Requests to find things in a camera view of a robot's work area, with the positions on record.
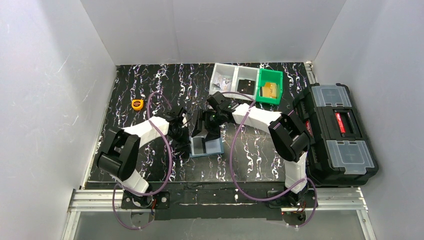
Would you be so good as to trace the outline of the blue card holder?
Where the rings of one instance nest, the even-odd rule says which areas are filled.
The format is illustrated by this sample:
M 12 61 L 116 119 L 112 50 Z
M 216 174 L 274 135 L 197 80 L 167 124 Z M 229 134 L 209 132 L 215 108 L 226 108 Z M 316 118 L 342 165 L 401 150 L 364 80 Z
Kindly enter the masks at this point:
M 206 141 L 203 135 L 190 137 L 190 154 L 191 158 L 219 155 L 224 153 L 222 138 Z

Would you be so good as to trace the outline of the grey credit card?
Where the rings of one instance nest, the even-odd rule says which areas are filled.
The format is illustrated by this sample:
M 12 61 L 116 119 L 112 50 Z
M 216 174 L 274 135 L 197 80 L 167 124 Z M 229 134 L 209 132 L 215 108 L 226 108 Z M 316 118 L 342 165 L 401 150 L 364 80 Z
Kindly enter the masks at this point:
M 206 145 L 203 137 L 194 137 L 192 139 L 192 154 L 203 155 L 206 152 Z

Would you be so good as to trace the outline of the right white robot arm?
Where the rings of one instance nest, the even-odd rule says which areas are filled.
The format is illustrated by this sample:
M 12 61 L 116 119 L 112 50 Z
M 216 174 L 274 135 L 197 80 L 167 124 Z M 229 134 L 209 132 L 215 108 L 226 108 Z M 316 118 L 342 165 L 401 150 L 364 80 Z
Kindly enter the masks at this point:
M 209 109 L 198 109 L 192 137 L 205 133 L 205 141 L 219 139 L 221 125 L 233 123 L 250 126 L 270 134 L 274 148 L 284 160 L 286 190 L 304 193 L 308 187 L 306 162 L 312 137 L 294 110 L 279 112 L 257 108 L 255 103 L 239 103 L 217 91 L 207 99 Z

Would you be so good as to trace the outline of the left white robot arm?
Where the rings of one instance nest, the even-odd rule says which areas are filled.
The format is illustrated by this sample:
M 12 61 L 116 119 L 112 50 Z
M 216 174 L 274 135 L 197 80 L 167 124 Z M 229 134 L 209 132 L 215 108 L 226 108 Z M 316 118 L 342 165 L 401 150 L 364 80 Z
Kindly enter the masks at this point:
M 145 144 L 162 138 L 168 150 L 169 163 L 173 163 L 172 149 L 178 153 L 190 151 L 187 110 L 174 106 L 171 110 L 152 116 L 137 125 L 109 128 L 95 158 L 95 165 L 117 179 L 124 190 L 136 196 L 152 196 L 159 193 L 167 184 L 166 177 L 159 189 L 148 192 L 149 183 L 136 170 L 139 149 Z

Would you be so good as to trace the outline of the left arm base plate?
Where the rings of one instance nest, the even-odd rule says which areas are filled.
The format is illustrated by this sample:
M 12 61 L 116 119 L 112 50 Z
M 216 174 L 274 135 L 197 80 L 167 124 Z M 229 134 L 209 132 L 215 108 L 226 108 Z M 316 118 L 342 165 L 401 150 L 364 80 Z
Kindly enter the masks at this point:
M 121 208 L 125 210 L 153 209 L 162 210 L 170 207 L 170 193 L 159 192 L 151 196 L 137 196 L 127 190 L 123 191 Z

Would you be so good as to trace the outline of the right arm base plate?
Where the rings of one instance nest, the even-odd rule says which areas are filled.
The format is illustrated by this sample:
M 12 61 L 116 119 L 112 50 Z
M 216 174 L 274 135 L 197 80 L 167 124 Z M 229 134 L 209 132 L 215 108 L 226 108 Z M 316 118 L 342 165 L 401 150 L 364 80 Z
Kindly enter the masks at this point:
M 299 193 L 290 191 L 265 204 L 271 209 L 288 209 L 282 210 L 282 218 L 286 225 L 293 228 L 306 225 L 319 206 L 316 191 L 307 186 Z

